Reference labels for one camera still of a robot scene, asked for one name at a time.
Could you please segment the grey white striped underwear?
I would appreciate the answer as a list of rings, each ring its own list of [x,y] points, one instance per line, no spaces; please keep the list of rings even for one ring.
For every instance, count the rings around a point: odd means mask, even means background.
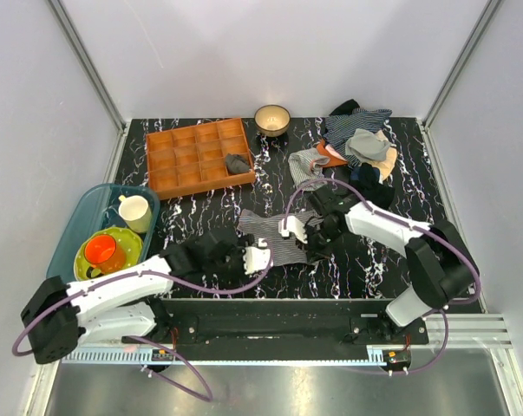
[[[321,220],[316,219],[314,211],[304,211],[291,215],[297,217],[304,224],[310,218],[315,224]],[[244,235],[252,234],[254,243],[260,238],[264,238],[269,243],[272,252],[272,267],[294,263],[313,264],[307,262],[304,244],[297,241],[294,237],[284,239],[279,235],[278,222],[283,218],[284,214],[263,218],[253,211],[243,210],[239,218],[238,229]]]

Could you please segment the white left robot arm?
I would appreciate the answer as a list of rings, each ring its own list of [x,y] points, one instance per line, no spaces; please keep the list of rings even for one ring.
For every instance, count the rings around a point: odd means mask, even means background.
[[[60,276],[41,282],[21,312],[23,331],[11,348],[14,356],[31,355],[38,364],[71,353],[100,315],[149,296],[169,293],[174,284],[207,292],[190,282],[194,275],[249,276],[271,264],[270,245],[251,234],[238,237],[216,229],[169,244],[133,267],[86,282],[66,283]]]

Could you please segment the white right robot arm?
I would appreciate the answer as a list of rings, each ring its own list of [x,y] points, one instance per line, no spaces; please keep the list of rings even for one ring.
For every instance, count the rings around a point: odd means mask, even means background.
[[[377,333],[387,343],[397,343],[409,324],[448,306],[480,273],[456,227],[447,220],[428,224],[382,210],[354,192],[336,195],[324,185],[309,201],[321,218],[306,225],[305,248],[311,260],[331,254],[333,243],[344,234],[367,237],[395,251],[407,261],[410,285],[385,309]]]

